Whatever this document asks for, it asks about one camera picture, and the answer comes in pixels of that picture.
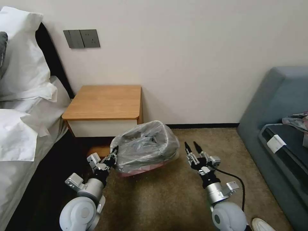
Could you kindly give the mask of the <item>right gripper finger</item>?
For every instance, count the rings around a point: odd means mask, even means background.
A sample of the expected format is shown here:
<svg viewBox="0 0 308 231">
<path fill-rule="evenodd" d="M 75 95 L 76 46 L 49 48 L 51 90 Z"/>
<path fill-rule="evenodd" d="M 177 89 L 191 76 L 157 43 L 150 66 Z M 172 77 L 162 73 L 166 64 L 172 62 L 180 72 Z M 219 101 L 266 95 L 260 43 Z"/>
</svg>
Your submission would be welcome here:
<svg viewBox="0 0 308 231">
<path fill-rule="evenodd" d="M 195 149 L 198 153 L 198 157 L 197 160 L 199 162 L 206 162 L 206 153 L 202 150 L 201 146 L 199 144 L 197 144 L 197 142 L 193 142 Z"/>
<path fill-rule="evenodd" d="M 187 153 L 186 157 L 188 159 L 188 163 L 190 164 L 190 166 L 192 164 L 196 165 L 196 156 L 192 153 L 192 150 L 187 142 L 184 142 L 184 145 L 185 145 L 185 151 Z"/>
</svg>

